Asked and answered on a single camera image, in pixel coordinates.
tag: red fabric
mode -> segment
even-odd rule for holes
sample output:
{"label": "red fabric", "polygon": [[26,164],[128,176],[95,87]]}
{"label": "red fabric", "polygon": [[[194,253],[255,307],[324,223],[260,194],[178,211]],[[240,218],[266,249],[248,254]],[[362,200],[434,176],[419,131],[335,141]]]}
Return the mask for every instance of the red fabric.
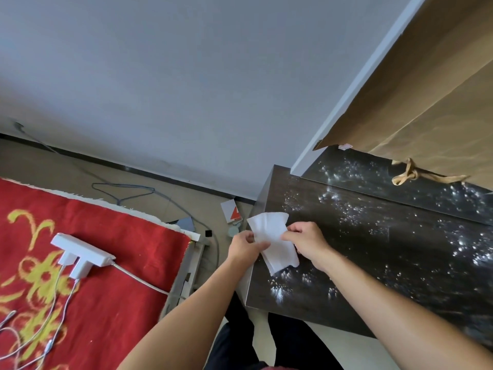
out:
{"label": "red fabric", "polygon": [[[52,303],[61,252],[50,241],[58,232],[115,255],[120,266],[165,291],[172,287],[190,241],[128,214],[0,179],[0,322],[17,310],[8,326],[21,331],[23,340],[40,327]],[[52,322],[28,347],[29,359],[42,353],[60,322],[73,286],[67,279],[70,270],[68,266],[60,279]],[[156,324],[165,301],[165,295],[112,266],[93,267],[71,298],[64,330],[43,369],[116,368]],[[13,334],[0,332],[0,356],[14,342]],[[13,359],[0,362],[0,369],[12,368]]]}

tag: floor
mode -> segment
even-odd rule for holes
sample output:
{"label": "floor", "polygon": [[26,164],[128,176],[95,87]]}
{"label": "floor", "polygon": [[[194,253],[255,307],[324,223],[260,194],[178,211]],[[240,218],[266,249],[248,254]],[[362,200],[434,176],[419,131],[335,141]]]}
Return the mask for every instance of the floor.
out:
{"label": "floor", "polygon": [[[220,262],[225,260],[230,242],[230,238],[226,235],[228,225],[220,206],[220,203],[226,200],[225,198],[90,162],[54,155],[51,152],[16,142],[0,140],[0,177],[114,203],[114,199],[111,197],[93,190],[91,183],[96,182],[96,180],[90,175],[81,172],[68,160],[114,183],[152,186],[156,190],[165,193],[178,204],[187,208],[194,217],[197,217],[213,229],[219,240]],[[142,192],[142,190],[138,189],[111,187],[107,191],[119,198]],[[242,216],[247,217],[252,206],[241,202],[238,202],[237,205]],[[165,222],[186,217],[176,206],[155,195],[128,200],[125,206],[154,215]],[[204,229],[200,225],[196,225],[196,232],[204,234]],[[213,272],[215,252],[216,249],[214,247],[208,247],[204,251],[196,286],[200,286]],[[274,365],[275,345],[269,332],[267,313],[252,309],[249,311],[249,316],[255,324],[253,346],[259,359],[269,365]],[[376,339],[314,323],[308,324],[324,341],[345,370],[398,369],[398,366],[391,359],[385,348]]]}

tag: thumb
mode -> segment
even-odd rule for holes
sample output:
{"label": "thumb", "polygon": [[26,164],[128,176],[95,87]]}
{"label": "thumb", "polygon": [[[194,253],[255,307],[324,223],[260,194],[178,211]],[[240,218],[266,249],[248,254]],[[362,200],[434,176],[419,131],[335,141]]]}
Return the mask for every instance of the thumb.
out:
{"label": "thumb", "polygon": [[287,240],[292,243],[296,243],[297,240],[299,240],[301,236],[301,233],[299,232],[294,232],[294,231],[286,231],[284,234],[280,236],[281,240]]}
{"label": "thumb", "polygon": [[264,251],[265,249],[269,248],[271,246],[271,243],[268,241],[261,241],[258,243],[255,243],[257,249],[259,252]]}

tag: person's left hand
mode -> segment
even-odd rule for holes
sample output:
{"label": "person's left hand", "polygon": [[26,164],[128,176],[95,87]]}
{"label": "person's left hand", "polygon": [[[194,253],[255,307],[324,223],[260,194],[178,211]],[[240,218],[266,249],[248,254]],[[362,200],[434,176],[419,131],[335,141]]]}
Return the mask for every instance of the person's left hand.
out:
{"label": "person's left hand", "polygon": [[267,249],[270,244],[268,241],[256,243],[252,231],[242,231],[233,237],[227,260],[247,269],[257,260],[259,253]]}

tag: white cloth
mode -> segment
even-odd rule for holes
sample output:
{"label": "white cloth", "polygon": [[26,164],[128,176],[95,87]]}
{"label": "white cloth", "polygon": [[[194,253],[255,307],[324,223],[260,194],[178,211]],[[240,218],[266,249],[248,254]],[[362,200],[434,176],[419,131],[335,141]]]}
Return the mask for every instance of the white cloth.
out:
{"label": "white cloth", "polygon": [[300,264],[293,243],[280,239],[280,236],[287,231],[288,217],[288,213],[265,212],[247,219],[255,241],[270,241],[271,243],[271,246],[262,252],[271,275],[289,265],[298,267]]}

